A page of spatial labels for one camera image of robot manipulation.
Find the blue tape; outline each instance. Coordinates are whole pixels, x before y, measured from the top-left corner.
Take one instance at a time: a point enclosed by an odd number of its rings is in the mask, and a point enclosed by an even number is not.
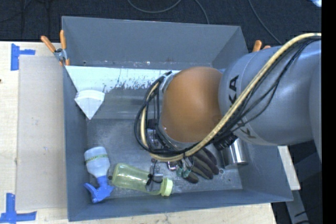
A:
[[[1,213],[0,223],[15,224],[17,221],[31,221],[36,219],[36,211],[25,214],[17,214],[15,211],[15,195],[6,194],[6,212]]]
[[[25,49],[20,50],[20,47],[12,43],[12,54],[11,54],[11,63],[10,63],[10,70],[18,70],[19,69],[19,56],[20,55],[35,55],[35,50]]]

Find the blue spray nozzle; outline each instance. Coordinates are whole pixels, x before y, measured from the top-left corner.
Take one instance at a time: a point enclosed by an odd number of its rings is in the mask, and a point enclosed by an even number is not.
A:
[[[97,177],[97,181],[99,184],[99,188],[97,189],[89,183],[84,184],[84,187],[86,187],[91,192],[92,202],[94,204],[109,197],[114,189],[114,187],[108,184],[107,176]]]

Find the plastic bottle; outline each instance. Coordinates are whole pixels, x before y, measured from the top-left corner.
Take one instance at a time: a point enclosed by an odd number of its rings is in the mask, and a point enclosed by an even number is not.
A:
[[[84,186],[91,192],[92,202],[95,204],[109,197],[114,187],[108,184],[107,170],[110,161],[106,149],[102,146],[93,147],[84,153],[88,172],[93,175],[99,184],[99,188],[94,188],[91,184],[85,183]]]
[[[148,191],[146,184],[149,180],[149,172],[140,170],[125,163],[116,164],[112,177],[112,184],[120,188],[139,190],[151,195],[161,194],[169,196],[172,193],[173,182],[168,178],[163,178],[160,189]]]

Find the orange spherical cover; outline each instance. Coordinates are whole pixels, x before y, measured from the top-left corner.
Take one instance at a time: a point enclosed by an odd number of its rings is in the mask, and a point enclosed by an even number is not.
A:
[[[161,125],[179,142],[201,141],[221,120],[218,87],[222,73],[191,67],[177,73],[163,94]]]

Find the yellow cable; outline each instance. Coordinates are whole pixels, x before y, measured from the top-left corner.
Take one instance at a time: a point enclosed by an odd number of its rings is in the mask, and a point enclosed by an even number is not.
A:
[[[260,69],[260,71],[255,75],[255,77],[252,79],[252,81],[248,84],[248,86],[244,89],[243,92],[239,95],[239,97],[236,99],[235,103],[230,107],[230,109],[227,111],[227,113],[223,116],[223,118],[220,120],[220,122],[214,127],[214,129],[201,140],[198,144],[196,144],[194,147],[192,147],[190,150],[186,151],[185,154],[178,154],[174,157],[162,157],[160,155],[156,155],[153,153],[150,153],[150,155],[157,159],[158,161],[162,162],[174,162],[181,160],[184,156],[192,156],[197,151],[202,149],[226,124],[226,122],[230,119],[230,117],[235,113],[235,111],[238,109],[238,107],[242,104],[242,102],[245,100],[245,98],[249,95],[251,90],[254,88],[254,86],[258,83],[258,81],[262,78],[262,76],[266,73],[266,71],[272,66],[272,64],[281,56],[282,53],[284,53],[289,47],[291,47],[293,44],[299,42],[300,40],[309,38],[309,37],[321,37],[321,33],[306,33],[299,35],[287,43],[285,43],[279,50],[276,51],[276,53],[264,64],[264,66]],[[144,135],[144,130],[141,128],[141,137]]]

